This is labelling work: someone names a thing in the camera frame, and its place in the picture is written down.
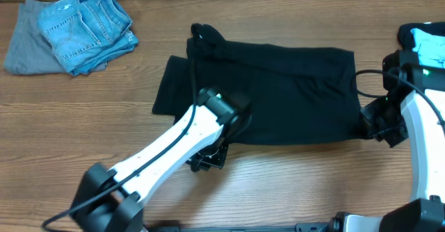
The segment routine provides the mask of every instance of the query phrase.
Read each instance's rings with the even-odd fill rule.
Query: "gray folded pants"
[[[19,5],[19,17],[13,38],[4,63],[11,74],[36,75],[67,73],[57,61],[53,49],[37,28],[40,11],[51,3],[26,0]],[[94,72],[106,69],[102,63],[93,69]]]

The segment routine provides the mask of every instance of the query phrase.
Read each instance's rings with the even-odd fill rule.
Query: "jeans pocket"
[[[54,55],[62,60],[67,60],[101,44],[83,22],[80,11],[46,30],[45,36],[53,47]]]

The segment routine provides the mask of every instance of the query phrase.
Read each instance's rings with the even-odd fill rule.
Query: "wooden table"
[[[399,48],[408,22],[443,20],[445,0],[123,1],[140,40],[105,72],[11,76],[0,72],[0,231],[39,231],[69,207],[83,173],[142,149],[172,125],[151,114],[170,55],[186,55],[195,22],[228,40],[286,47],[339,47],[355,52],[357,69],[381,68]],[[17,17],[0,4],[0,62]],[[362,90],[384,93],[379,76]],[[362,105],[369,99],[361,99]],[[411,192],[408,141],[351,140],[311,146],[234,144],[222,170],[192,173],[187,165],[165,182],[145,220],[184,226],[290,225],[328,221],[337,211],[384,215]],[[54,226],[75,229],[69,219]]]

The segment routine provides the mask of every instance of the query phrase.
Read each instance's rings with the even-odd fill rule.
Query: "dark fabric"
[[[445,22],[436,22],[431,24],[411,23],[404,24],[398,29],[397,38],[403,49],[412,50],[416,46],[414,37],[411,34],[413,28],[421,29],[431,35],[445,36]]]
[[[354,55],[335,48],[284,48],[225,41],[209,25],[192,25],[188,60],[170,57],[153,113],[178,120],[192,104],[188,73],[197,86],[217,86],[252,100],[252,122],[230,142],[313,144],[363,138]]]

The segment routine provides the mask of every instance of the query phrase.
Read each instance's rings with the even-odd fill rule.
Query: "denim jeans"
[[[130,16],[116,0],[60,0],[42,10],[38,28],[72,75],[134,50]]]

